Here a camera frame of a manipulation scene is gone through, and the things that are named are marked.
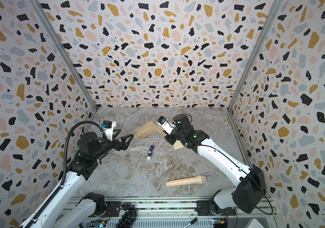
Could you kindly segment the cream paper envelope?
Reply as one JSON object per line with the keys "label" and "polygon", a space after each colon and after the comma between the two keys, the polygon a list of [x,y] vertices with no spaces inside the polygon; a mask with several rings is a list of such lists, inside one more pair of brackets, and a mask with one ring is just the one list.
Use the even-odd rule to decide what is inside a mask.
{"label": "cream paper envelope", "polygon": [[138,140],[145,138],[149,135],[152,135],[154,133],[158,133],[162,137],[166,136],[166,133],[163,131],[163,129],[152,121],[145,123],[144,125],[142,125],[141,127],[137,128],[132,132],[134,137]]}

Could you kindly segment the pale yellow letter paper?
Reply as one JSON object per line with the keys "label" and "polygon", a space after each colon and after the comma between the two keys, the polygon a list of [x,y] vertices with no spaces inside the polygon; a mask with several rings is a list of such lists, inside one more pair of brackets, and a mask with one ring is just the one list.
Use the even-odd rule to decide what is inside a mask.
{"label": "pale yellow letter paper", "polygon": [[175,150],[178,150],[180,148],[184,148],[184,145],[181,143],[181,141],[176,141],[174,144],[173,144],[173,147]]}

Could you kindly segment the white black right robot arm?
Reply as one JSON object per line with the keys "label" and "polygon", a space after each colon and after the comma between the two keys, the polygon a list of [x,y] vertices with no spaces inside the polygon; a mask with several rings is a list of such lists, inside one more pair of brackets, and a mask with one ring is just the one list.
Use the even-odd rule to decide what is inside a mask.
{"label": "white black right robot arm", "polygon": [[224,209],[236,207],[250,214],[266,196],[263,171],[251,168],[220,148],[202,130],[195,130],[186,114],[179,114],[169,122],[161,116],[157,123],[166,133],[170,144],[180,141],[182,145],[208,159],[232,182],[234,187],[227,191],[218,190],[209,199],[208,211],[220,215]]}

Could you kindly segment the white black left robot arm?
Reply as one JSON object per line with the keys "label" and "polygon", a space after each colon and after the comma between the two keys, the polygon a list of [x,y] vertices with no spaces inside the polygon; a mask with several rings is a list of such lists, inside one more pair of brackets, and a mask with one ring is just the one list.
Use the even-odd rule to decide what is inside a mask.
{"label": "white black left robot arm", "polygon": [[21,228],[51,228],[74,193],[89,179],[98,166],[98,161],[111,150],[126,150],[133,134],[120,140],[99,138],[94,132],[81,135],[77,142],[79,155],[63,170],[60,182],[37,210],[20,225]]}

